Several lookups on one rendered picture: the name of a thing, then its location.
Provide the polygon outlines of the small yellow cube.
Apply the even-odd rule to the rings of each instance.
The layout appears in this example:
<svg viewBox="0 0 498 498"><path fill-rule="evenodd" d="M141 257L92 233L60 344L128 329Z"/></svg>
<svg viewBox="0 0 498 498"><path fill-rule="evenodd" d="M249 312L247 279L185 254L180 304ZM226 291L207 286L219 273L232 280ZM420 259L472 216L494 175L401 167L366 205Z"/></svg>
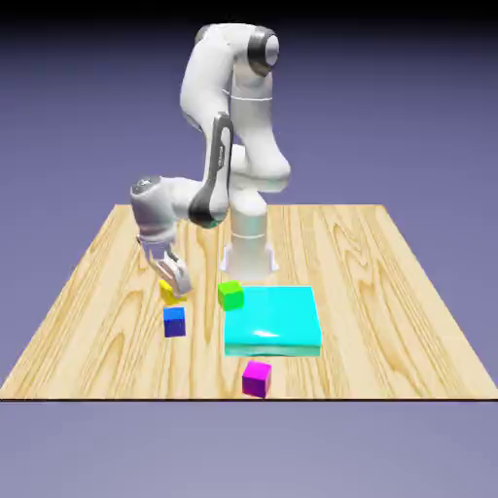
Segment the small yellow cube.
<svg viewBox="0 0 498 498"><path fill-rule="evenodd" d="M185 296L177 296L173 293L171 286L164 280L159 281L160 296L166 306L173 306L179 302L185 302Z"/></svg>

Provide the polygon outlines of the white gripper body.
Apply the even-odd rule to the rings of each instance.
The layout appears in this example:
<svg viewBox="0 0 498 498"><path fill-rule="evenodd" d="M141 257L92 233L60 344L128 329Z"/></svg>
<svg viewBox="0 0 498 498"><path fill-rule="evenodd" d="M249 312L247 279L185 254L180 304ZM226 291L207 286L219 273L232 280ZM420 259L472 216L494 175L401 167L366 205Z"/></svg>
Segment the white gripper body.
<svg viewBox="0 0 498 498"><path fill-rule="evenodd" d="M160 260L154 260L154 267L160 278L171 287L175 296L186 295L193 289L187 268L181 260L164 256Z"/></svg>

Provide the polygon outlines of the small blue cube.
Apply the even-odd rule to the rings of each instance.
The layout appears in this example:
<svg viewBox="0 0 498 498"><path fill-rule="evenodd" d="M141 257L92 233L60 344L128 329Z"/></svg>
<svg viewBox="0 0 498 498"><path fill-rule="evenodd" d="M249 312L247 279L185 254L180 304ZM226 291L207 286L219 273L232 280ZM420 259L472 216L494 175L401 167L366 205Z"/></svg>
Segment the small blue cube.
<svg viewBox="0 0 498 498"><path fill-rule="evenodd" d="M163 309L163 330L166 338L178 338L186 335L185 308L183 306L165 307Z"/></svg>

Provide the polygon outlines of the small magenta cube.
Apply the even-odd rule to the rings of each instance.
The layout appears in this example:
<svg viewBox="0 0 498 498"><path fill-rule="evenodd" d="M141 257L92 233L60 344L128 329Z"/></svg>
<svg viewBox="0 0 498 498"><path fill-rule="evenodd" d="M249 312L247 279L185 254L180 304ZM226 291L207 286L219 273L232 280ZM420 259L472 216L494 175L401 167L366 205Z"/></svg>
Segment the small magenta cube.
<svg viewBox="0 0 498 498"><path fill-rule="evenodd" d="M242 374L242 393L265 398L271 382L271 365L257 361L249 361Z"/></svg>

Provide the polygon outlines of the small green cube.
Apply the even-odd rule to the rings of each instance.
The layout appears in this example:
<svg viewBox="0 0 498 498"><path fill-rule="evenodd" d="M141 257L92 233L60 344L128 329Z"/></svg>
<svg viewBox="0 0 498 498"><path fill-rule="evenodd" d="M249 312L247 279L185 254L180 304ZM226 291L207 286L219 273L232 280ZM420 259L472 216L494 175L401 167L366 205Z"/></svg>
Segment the small green cube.
<svg viewBox="0 0 498 498"><path fill-rule="evenodd" d="M218 303L224 311L243 307L244 295L239 281L231 280L218 285Z"/></svg>

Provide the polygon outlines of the large cyan box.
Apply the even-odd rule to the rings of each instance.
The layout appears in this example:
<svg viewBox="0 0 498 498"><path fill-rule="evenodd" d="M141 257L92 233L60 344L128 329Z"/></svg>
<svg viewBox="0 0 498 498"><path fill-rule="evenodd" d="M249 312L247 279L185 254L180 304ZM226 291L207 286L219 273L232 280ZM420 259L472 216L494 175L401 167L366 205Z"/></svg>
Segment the large cyan box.
<svg viewBox="0 0 498 498"><path fill-rule="evenodd" d="M317 357L322 334L309 286L245 286L243 306L225 314L225 354Z"/></svg>

